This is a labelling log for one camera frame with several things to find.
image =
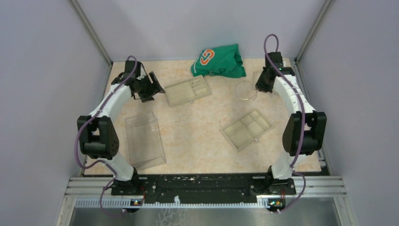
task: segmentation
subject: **transparent plastic box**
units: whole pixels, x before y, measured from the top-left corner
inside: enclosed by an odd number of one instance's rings
[[[125,119],[130,164],[143,170],[166,163],[154,112]]]
[[[265,134],[272,124],[258,111],[253,110],[222,129],[224,137],[241,151]]]

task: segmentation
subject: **white wall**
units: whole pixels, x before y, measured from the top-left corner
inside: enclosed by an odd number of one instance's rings
[[[263,57],[263,40],[280,37],[295,57],[324,0],[79,0],[113,61],[195,59],[201,50],[238,43]]]
[[[336,1],[300,64],[361,226],[398,225],[399,1]]]
[[[0,1],[0,225],[54,225],[107,71],[67,0]]]

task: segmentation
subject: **beige table surface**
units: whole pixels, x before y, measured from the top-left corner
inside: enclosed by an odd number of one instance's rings
[[[162,87],[192,78],[190,66],[193,62],[142,61],[147,73],[154,71]],[[156,94],[155,101],[148,103],[130,99],[113,122],[120,140],[119,152],[129,161],[125,119],[152,111],[158,120],[167,163],[139,170],[140,174],[266,172],[284,151],[282,134],[289,116],[277,94],[259,92],[255,100],[236,98],[236,85],[240,81],[255,83],[264,66],[264,59],[244,59],[243,62],[246,78],[205,76],[212,94],[193,104],[170,108],[164,94]],[[290,66],[289,60],[284,59],[284,64]],[[124,71],[124,65],[125,62],[114,62],[107,92],[111,81]],[[253,109],[258,109],[273,127],[260,137],[259,142],[237,152],[221,129]],[[316,153],[308,156],[296,170],[321,171]],[[85,171],[86,175],[110,173],[102,164]]]

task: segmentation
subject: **orange logo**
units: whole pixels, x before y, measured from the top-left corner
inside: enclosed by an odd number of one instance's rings
[[[211,49],[205,50],[201,56],[201,64],[207,65],[208,62],[214,57],[214,55],[215,55],[215,52],[213,50],[211,50]]]

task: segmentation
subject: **green t-shirt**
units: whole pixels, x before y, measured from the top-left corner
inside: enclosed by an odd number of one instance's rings
[[[191,66],[191,73],[221,75],[228,78],[246,77],[238,44],[205,49]]]

